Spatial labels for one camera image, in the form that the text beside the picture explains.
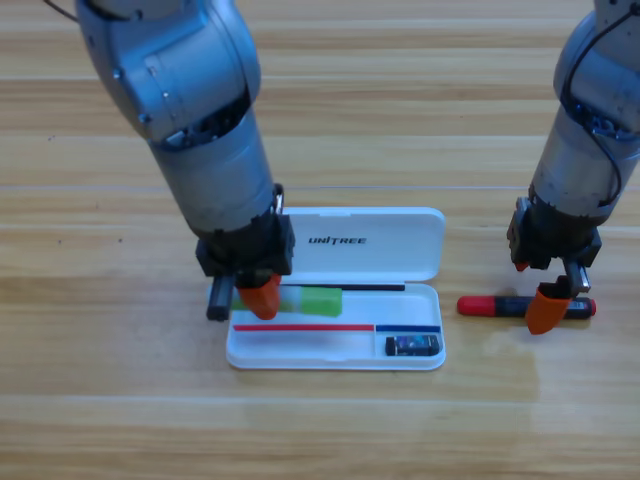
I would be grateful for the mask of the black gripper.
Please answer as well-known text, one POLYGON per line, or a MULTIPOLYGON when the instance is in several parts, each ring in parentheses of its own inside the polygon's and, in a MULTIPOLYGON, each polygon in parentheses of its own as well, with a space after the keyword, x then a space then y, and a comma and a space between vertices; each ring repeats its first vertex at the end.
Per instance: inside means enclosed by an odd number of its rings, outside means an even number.
POLYGON ((272 320, 280 307, 280 283, 292 273, 295 235, 283 213, 284 188, 274 186, 267 211, 234 231, 198 231, 196 258, 205 276, 213 280, 206 316, 226 321, 238 294, 241 306, 260 320, 272 320))
POLYGON ((596 222, 561 213, 538 196, 520 197, 507 239, 518 272, 528 267, 546 270, 554 259, 564 265, 561 279, 537 287, 525 314, 532 335, 546 334, 564 318, 571 299, 591 290, 587 269, 602 247, 596 222))

